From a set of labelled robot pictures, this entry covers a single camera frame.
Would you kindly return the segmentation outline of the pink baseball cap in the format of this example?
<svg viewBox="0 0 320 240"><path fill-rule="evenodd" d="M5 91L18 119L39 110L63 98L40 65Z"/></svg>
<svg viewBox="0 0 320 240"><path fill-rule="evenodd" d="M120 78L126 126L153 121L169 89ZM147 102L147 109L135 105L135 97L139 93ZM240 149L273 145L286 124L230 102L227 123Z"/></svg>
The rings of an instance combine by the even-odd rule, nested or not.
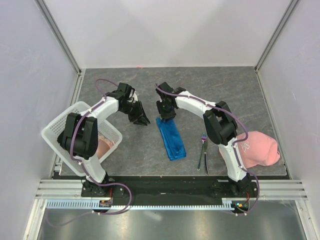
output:
<svg viewBox="0 0 320 240"><path fill-rule="evenodd" d="M237 147L241 165L246 169L257 165L271 166L281 158L277 141L259 131L249 131L248 138L239 142Z"/></svg>

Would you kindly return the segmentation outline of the iridescent rainbow fork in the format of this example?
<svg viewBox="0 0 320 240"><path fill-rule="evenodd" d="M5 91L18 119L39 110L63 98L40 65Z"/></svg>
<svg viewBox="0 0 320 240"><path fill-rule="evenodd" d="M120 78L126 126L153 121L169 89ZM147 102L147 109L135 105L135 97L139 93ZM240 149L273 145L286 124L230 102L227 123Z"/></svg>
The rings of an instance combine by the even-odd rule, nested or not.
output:
<svg viewBox="0 0 320 240"><path fill-rule="evenodd" d="M199 171L201 168L201 163L202 163L202 158L203 158L203 154L204 154L204 149L206 148L206 145L208 143L207 141L207 134L203 133L201 136L201 150L200 150L200 156L199 156L199 160L198 160L198 164L197 164L197 170Z"/></svg>

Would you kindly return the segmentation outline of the right aluminium frame post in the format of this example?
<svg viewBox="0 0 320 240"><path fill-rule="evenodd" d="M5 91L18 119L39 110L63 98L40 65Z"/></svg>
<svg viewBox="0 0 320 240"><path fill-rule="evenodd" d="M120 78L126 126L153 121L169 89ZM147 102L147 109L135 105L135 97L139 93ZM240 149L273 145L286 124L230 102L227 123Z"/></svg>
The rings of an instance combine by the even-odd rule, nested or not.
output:
<svg viewBox="0 0 320 240"><path fill-rule="evenodd" d="M283 32L285 26L289 22L291 16L293 15L294 11L296 10L297 6L299 5L300 0L290 0L288 6L286 7L284 13L282 14L276 28L274 29L270 39L268 40L261 56L259 57L256 65L254 66L254 70L256 73L260 71L264 62L266 61L267 57L269 56L270 52L272 51L273 47L277 43L278 38L280 37L281 33Z"/></svg>

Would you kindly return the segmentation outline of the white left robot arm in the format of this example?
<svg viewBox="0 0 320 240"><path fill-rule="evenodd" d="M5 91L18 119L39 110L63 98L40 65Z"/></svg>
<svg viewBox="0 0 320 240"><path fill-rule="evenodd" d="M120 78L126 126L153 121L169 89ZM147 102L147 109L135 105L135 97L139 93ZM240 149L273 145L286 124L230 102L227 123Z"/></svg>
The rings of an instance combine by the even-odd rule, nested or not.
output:
<svg viewBox="0 0 320 240"><path fill-rule="evenodd" d="M64 131L57 141L66 150L71 160L83 169L88 181L93 182L92 191L99 197L106 196L110 185L104 181L107 172L102 168L97 155L99 145L98 126L110 115L121 112L128 116L131 123L147 126L150 120L146 116L142 102L134 90L108 92L100 102L87 109L84 114L69 113Z"/></svg>

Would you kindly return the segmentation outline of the silver table knife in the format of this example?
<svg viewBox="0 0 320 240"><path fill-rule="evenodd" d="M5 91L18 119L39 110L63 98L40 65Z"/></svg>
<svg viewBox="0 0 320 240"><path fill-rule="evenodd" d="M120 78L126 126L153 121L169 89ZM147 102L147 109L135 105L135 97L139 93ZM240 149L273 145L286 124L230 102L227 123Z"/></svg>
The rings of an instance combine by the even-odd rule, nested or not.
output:
<svg viewBox="0 0 320 240"><path fill-rule="evenodd" d="M208 176L209 173L209 167L208 167L208 154L207 154L207 150L208 150L208 140L206 140L204 142L204 147L203 147L203 157L204 157L204 172L205 175Z"/></svg>

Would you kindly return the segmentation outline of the left aluminium frame post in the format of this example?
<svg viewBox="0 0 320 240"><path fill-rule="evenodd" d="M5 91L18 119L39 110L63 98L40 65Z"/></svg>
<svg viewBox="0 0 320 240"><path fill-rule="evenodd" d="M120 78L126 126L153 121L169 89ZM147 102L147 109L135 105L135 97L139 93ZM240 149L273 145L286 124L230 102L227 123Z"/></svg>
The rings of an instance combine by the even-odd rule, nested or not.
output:
<svg viewBox="0 0 320 240"><path fill-rule="evenodd" d="M77 75L80 75L82 73L82 69L79 66L79 64L77 63L74 55L72 54L71 49L69 48L61 30L58 27L58 24L56 23L49 7L46 4L46 1L45 0L35 0L34 2L38 6L40 12L42 13L44 19L46 20L53 35L55 36L56 40L58 41L62 51L64 52L68 61L70 62L72 68L75 70Z"/></svg>

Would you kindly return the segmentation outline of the white plastic perforated basket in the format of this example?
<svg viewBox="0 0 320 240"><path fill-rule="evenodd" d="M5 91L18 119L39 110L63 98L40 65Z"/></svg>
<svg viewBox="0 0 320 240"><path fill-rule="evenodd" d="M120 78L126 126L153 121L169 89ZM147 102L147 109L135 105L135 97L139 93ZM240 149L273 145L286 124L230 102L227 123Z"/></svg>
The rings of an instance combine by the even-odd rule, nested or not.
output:
<svg viewBox="0 0 320 240"><path fill-rule="evenodd" d="M65 111L59 114L55 119L53 119L41 132L42 138L46 143L53 149L53 151L61 158L61 160L77 175L80 177L85 176L85 172L81 166L71 159L70 154L63 149L58 143L58 136L64 131L67 116L70 113L85 113L88 111L90 106L83 102L78 101L75 104L69 106ZM118 145L121 143L123 136L122 134L106 119L99 122L98 124L98 134L104 136L108 140L112 141L114 145L106 152L104 156L99 159L102 163L111 153L113 153Z"/></svg>

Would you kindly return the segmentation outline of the aluminium frame post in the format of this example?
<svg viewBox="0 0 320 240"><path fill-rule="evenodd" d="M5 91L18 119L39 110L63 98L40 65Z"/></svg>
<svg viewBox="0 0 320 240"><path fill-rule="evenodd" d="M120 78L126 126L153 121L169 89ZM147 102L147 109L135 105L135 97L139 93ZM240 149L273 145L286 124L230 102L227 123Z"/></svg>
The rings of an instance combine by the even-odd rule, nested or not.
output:
<svg viewBox="0 0 320 240"><path fill-rule="evenodd" d="M74 55L72 54L71 49L69 48L61 30L58 27L58 24L56 23L49 7L46 4L46 1L45 0L35 0L34 2L38 6L40 12L42 13L44 19L46 20L53 35L55 36L56 40L58 41L62 51L64 52L68 61L70 62L72 68L75 70L77 75L80 75L82 73L82 69L79 66L79 64L77 63Z"/></svg>
<svg viewBox="0 0 320 240"><path fill-rule="evenodd" d="M296 10L297 6L299 5L300 0L290 0L288 6L286 7L284 13L282 14L276 28L274 29L270 39L268 40L261 56L259 57L256 65L254 66L254 70L256 73L260 71L264 62L266 61L267 57L269 56L270 52L272 51L273 47L277 43L278 38L280 37L281 33L283 32L285 26L289 22L291 16L293 15L294 11Z"/></svg>

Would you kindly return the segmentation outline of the black cloth in basket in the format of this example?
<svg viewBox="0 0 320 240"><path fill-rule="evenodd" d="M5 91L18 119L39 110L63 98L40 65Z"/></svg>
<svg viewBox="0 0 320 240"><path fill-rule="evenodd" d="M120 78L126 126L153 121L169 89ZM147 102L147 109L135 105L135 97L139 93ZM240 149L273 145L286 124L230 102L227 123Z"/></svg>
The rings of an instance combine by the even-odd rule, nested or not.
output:
<svg viewBox="0 0 320 240"><path fill-rule="evenodd" d="M67 141L68 141L68 135L65 134L65 131L63 130L59 136L57 137L57 142L59 143L59 145L66 151L69 151L68 147L67 147Z"/></svg>

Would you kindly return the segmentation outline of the pink cap in basket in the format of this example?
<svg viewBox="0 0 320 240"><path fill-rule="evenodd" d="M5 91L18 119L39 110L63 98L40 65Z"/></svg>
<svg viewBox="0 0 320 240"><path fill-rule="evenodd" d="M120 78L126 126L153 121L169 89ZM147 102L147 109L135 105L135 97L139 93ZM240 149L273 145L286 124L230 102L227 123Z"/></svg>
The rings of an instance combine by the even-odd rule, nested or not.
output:
<svg viewBox="0 0 320 240"><path fill-rule="evenodd" d="M98 147L96 150L98 159L101 159L114 146L114 144L114 141L100 135L98 137Z"/></svg>

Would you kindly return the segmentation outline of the blue cloth napkin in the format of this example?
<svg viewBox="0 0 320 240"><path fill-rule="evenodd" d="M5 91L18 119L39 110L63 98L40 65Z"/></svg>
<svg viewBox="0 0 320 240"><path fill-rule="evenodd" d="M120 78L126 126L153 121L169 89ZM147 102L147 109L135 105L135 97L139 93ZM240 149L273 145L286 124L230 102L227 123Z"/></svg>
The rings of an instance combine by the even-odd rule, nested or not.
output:
<svg viewBox="0 0 320 240"><path fill-rule="evenodd" d="M160 131L163 144L170 161L180 160L187 156L185 145L173 119L157 117L156 125Z"/></svg>

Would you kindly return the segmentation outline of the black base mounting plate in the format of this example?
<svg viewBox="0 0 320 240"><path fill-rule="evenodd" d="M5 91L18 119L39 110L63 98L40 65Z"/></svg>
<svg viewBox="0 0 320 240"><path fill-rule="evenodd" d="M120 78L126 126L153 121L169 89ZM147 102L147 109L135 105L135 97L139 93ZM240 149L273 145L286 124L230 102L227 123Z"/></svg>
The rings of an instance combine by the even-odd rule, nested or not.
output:
<svg viewBox="0 0 320 240"><path fill-rule="evenodd" d="M254 199L258 187L251 178L234 183L216 176L111 176L110 186L82 182L81 196L111 197L130 204L220 204L223 199Z"/></svg>

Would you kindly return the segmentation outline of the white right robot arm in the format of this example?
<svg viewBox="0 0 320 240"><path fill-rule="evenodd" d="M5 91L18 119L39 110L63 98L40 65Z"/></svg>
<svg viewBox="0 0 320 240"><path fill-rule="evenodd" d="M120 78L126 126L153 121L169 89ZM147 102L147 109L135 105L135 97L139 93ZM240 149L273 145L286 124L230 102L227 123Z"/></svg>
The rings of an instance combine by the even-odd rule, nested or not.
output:
<svg viewBox="0 0 320 240"><path fill-rule="evenodd" d="M201 99L189 91L177 89L162 89L156 85L160 100L156 102L158 112L163 120L171 120L176 116L176 109L186 110L204 121L207 137L218 146L224 159L227 174L232 182L229 191L235 197L242 196L247 191L243 179L247 176L238 143L247 140L248 131L244 124L231 113L224 102L210 102Z"/></svg>

